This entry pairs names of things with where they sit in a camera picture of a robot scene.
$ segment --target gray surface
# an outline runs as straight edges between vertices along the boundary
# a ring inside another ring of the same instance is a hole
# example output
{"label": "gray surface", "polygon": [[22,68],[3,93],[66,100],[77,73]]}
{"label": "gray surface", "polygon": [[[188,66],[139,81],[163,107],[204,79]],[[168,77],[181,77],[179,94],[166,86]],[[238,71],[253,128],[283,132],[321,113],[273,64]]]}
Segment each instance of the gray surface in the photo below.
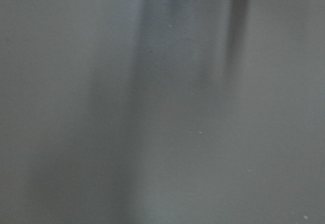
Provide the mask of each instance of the gray surface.
{"label": "gray surface", "polygon": [[0,0],[0,222],[316,223],[325,0]]}

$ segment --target glossy gray surface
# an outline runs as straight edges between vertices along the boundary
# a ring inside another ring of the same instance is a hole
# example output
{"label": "glossy gray surface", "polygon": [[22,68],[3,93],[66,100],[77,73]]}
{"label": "glossy gray surface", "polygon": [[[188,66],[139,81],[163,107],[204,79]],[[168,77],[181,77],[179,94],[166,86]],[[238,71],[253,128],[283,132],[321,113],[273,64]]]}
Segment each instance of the glossy gray surface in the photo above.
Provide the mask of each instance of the glossy gray surface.
{"label": "glossy gray surface", "polygon": [[0,7],[1,223],[323,223],[325,0]]}

